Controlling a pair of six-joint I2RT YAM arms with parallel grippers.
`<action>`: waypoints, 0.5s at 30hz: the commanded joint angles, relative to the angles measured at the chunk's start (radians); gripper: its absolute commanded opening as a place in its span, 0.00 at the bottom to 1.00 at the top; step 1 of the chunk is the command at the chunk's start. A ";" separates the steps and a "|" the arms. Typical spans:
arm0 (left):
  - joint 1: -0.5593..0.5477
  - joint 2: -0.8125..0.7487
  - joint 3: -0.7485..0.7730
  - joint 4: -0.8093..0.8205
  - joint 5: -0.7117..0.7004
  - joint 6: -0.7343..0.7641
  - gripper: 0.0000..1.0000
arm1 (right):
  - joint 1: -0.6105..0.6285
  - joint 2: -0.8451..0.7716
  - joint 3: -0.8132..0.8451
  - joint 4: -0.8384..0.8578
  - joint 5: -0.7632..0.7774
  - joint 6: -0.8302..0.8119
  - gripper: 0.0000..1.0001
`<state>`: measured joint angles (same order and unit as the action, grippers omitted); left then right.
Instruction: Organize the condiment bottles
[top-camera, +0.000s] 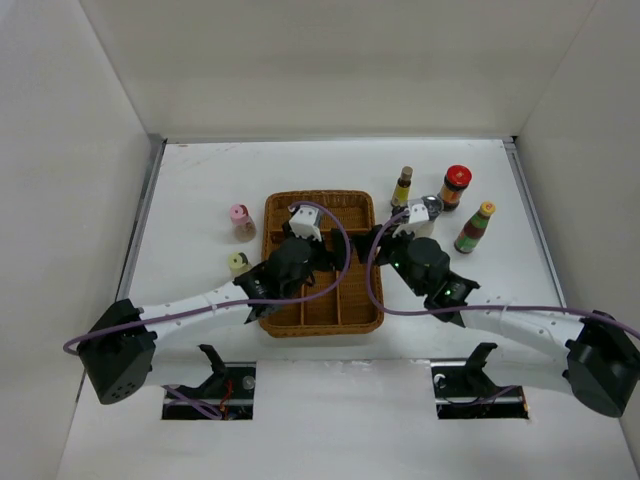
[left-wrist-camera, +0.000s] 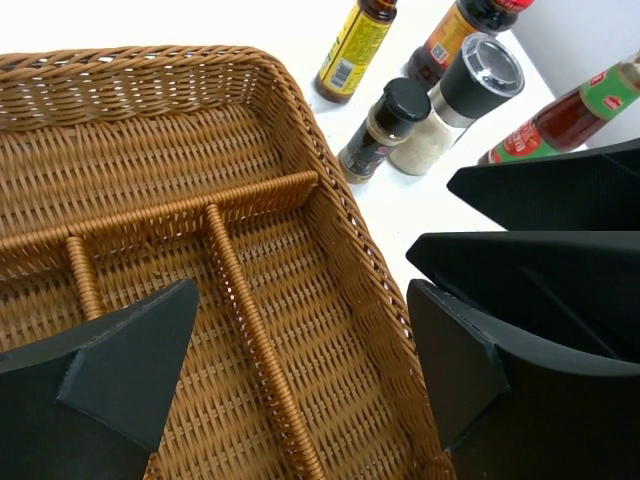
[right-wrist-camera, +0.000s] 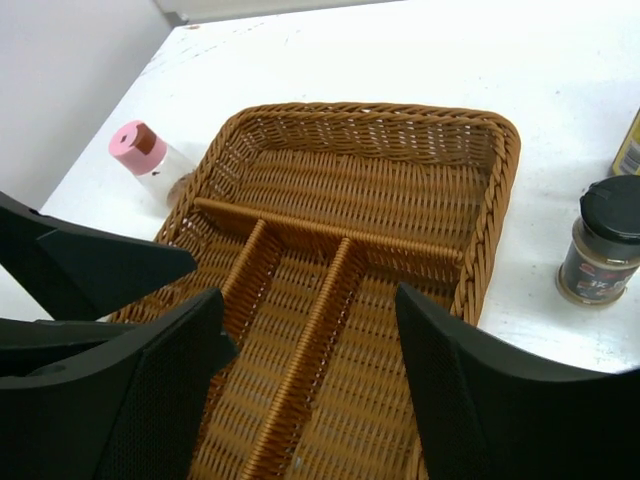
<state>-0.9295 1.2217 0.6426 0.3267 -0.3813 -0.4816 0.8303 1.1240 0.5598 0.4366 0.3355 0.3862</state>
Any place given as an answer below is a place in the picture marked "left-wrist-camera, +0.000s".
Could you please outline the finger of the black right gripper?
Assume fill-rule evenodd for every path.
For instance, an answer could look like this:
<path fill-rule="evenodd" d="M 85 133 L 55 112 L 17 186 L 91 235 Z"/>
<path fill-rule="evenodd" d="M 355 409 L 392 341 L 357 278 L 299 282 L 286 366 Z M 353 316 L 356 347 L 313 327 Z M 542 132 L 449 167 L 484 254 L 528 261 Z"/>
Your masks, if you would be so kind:
<path fill-rule="evenodd" d="M 512 231 L 637 231 L 639 141 L 459 169 L 448 190 Z"/>

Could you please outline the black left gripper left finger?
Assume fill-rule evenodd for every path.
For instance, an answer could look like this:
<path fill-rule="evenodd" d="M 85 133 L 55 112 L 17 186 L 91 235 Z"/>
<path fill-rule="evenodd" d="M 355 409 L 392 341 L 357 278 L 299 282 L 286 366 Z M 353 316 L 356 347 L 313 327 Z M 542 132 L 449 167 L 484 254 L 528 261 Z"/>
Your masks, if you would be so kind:
<path fill-rule="evenodd" d="M 196 283 L 180 280 L 2 354 L 2 478 L 143 478 L 198 305 Z"/>

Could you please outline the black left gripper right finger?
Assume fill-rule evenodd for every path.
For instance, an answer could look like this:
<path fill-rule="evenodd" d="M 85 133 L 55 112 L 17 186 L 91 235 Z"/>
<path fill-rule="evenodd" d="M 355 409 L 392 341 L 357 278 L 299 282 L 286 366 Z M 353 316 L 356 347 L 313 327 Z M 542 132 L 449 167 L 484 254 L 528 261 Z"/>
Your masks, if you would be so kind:
<path fill-rule="evenodd" d="M 461 479 L 639 475 L 639 235 L 427 233 L 407 301 Z"/>

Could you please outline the green label red sauce bottle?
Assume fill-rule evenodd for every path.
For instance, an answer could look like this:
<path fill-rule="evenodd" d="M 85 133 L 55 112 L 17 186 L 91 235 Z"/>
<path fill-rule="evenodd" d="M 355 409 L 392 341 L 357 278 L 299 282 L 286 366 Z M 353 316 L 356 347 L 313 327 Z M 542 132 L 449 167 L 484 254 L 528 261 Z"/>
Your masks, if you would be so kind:
<path fill-rule="evenodd" d="M 639 54 L 634 53 L 545 106 L 478 163 L 509 163 L 571 152 L 638 98 Z"/>

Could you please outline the salt grinder black top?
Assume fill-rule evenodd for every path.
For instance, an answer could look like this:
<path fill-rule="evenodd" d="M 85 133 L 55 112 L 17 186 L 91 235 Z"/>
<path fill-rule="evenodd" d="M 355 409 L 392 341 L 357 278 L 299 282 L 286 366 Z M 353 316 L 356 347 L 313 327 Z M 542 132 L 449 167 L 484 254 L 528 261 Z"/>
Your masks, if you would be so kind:
<path fill-rule="evenodd" d="M 480 118 L 516 97 L 525 86 L 516 57 L 497 39 L 473 33 L 429 91 L 431 112 L 389 162 L 412 176 L 427 173 Z"/>

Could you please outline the red cap dark sauce jar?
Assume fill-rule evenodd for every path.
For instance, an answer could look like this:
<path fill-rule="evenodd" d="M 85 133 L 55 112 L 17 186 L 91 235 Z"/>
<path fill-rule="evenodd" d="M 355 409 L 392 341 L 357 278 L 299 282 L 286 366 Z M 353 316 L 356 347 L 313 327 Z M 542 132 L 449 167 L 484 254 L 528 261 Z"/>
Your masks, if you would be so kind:
<path fill-rule="evenodd" d="M 457 0 L 429 38 L 411 55 L 406 72 L 423 89 L 431 90 L 444 75 L 463 41 L 473 33 L 496 37 L 508 31 L 533 0 Z"/>

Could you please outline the small black cap pepper shaker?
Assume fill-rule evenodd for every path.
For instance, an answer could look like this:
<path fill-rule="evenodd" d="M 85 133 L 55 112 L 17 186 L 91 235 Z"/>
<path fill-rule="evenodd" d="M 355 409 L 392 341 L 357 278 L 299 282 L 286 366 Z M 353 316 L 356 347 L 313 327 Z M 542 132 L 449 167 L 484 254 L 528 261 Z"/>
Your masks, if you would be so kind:
<path fill-rule="evenodd" d="M 367 182 L 430 112 L 431 101 L 419 83 L 405 77 L 390 80 L 337 155 L 347 182 Z"/>

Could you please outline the yellow label brown bottle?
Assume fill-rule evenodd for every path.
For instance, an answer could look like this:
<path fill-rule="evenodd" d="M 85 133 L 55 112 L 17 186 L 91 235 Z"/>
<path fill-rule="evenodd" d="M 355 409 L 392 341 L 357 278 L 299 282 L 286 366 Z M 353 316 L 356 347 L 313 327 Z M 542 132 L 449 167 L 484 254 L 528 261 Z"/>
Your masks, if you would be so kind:
<path fill-rule="evenodd" d="M 351 99 L 396 15 L 396 1 L 355 3 L 316 75 L 315 87 L 323 98 L 338 104 Z"/>

